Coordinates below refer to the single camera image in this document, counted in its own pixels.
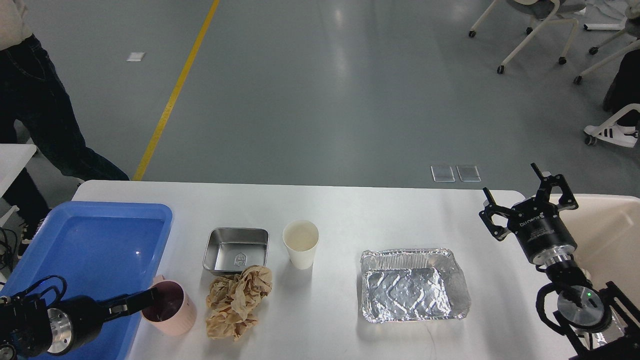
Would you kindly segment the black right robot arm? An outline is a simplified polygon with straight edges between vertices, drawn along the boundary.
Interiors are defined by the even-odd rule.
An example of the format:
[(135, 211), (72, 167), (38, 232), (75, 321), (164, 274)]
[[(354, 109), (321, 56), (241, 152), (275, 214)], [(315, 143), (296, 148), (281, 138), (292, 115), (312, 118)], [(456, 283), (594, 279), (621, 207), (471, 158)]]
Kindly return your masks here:
[(478, 216), (494, 239), (509, 234), (518, 240), (526, 260), (550, 282), (535, 297), (538, 317), (554, 332), (566, 337), (577, 360), (637, 360), (639, 308), (613, 282), (598, 290), (574, 257), (578, 249), (560, 212), (579, 207), (562, 174), (531, 167), (540, 185), (524, 201), (504, 207), (491, 191)]

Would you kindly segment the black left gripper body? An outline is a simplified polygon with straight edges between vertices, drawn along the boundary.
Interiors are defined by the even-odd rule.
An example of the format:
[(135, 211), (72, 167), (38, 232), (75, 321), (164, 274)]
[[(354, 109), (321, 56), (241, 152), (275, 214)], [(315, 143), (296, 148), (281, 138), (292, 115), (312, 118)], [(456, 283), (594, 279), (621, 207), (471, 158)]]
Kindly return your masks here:
[(47, 353), (63, 356), (98, 337), (105, 323), (105, 310), (89, 296), (74, 296), (47, 310), (52, 334)]

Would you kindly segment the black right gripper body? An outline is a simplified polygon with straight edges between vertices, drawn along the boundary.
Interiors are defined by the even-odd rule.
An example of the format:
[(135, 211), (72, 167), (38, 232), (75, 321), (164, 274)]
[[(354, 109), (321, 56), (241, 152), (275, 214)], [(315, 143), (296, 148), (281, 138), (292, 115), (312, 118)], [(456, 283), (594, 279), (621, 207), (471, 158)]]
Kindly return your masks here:
[(507, 228), (530, 264), (545, 265), (552, 257), (572, 255), (578, 248), (555, 203), (527, 199), (511, 209), (516, 214), (508, 219)]

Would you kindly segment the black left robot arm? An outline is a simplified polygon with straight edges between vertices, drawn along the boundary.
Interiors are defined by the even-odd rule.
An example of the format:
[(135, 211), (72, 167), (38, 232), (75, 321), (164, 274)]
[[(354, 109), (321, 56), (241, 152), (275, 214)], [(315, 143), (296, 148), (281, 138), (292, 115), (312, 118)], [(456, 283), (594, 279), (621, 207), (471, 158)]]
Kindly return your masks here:
[(66, 291), (64, 277), (48, 275), (14, 295), (1, 296), (3, 360), (64, 356), (94, 341), (105, 323), (158, 305), (161, 299), (155, 286), (103, 301), (87, 295), (64, 300)]

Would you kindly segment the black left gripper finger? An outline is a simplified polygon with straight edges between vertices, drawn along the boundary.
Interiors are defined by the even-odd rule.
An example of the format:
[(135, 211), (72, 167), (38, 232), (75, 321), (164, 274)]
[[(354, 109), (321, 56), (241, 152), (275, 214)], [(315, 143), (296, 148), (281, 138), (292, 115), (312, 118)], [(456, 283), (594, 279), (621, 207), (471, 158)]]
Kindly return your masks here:
[(100, 302), (103, 321), (114, 321), (150, 308), (160, 300), (157, 287), (151, 287), (133, 294), (121, 294)]

